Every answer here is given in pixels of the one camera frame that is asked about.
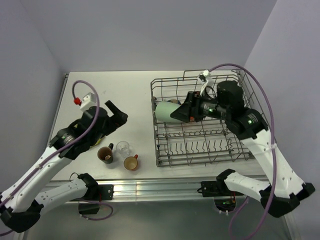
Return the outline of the mint green cup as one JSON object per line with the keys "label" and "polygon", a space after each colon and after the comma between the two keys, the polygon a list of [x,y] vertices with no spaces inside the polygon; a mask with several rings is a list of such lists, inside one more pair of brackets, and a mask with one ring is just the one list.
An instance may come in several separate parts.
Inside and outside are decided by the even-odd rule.
{"label": "mint green cup", "polygon": [[180,107],[177,103],[161,101],[156,105],[155,117],[161,123],[181,123],[182,121],[172,118],[171,113]]}

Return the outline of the clear drinking glass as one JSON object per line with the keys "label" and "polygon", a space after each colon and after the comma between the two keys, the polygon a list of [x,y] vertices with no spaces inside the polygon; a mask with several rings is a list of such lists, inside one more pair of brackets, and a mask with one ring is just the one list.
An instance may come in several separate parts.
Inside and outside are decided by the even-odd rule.
{"label": "clear drinking glass", "polygon": [[130,145],[126,141],[120,141],[116,145],[116,151],[123,157],[127,158],[130,155]]}

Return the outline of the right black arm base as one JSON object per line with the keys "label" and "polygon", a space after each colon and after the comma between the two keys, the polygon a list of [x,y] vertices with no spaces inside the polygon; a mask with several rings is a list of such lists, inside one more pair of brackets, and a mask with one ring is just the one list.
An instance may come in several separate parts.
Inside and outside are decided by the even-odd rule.
{"label": "right black arm base", "polygon": [[217,181],[201,181],[200,188],[197,189],[199,194],[206,197],[237,197],[243,196],[243,193],[231,191],[226,187],[220,188]]}

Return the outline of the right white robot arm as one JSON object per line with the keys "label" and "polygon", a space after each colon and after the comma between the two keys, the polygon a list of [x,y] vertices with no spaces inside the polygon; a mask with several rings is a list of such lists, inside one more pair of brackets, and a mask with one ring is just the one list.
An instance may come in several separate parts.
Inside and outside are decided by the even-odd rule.
{"label": "right white robot arm", "polygon": [[223,120],[227,129],[249,149],[269,180],[263,182],[227,169],[216,177],[215,194],[236,192],[249,196],[279,218],[315,192],[313,184],[304,182],[290,167],[262,115],[245,106],[243,89],[236,81],[218,83],[215,98],[198,91],[188,92],[184,103],[170,116],[184,123],[191,119],[199,122],[205,117]]}

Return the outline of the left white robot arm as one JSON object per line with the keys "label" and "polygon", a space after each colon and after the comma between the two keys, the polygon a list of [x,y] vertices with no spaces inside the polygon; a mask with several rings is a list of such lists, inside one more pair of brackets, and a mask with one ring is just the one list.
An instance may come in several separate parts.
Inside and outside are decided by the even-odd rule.
{"label": "left white robot arm", "polygon": [[97,181],[88,173],[52,190],[43,188],[63,168],[97,141],[123,126],[128,115],[110,100],[102,107],[91,106],[81,118],[59,130],[39,160],[10,188],[0,194],[0,219],[12,231],[30,229],[42,215],[71,200],[93,200],[99,195]]}

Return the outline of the blue bowl beige inside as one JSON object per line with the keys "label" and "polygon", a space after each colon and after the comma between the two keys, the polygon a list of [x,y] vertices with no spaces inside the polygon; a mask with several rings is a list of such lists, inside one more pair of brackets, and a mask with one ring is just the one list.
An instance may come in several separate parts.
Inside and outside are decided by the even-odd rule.
{"label": "blue bowl beige inside", "polygon": [[177,100],[177,99],[170,99],[167,102],[173,103],[173,104],[177,104],[177,105],[181,105],[181,102],[179,100]]}

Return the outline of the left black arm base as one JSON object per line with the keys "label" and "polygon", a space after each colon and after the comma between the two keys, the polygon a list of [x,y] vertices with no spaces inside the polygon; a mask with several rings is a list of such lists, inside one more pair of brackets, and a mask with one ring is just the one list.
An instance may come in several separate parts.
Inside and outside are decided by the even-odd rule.
{"label": "left black arm base", "polygon": [[112,184],[99,184],[89,187],[84,196],[80,200],[89,201],[110,201],[113,199],[114,186]]}

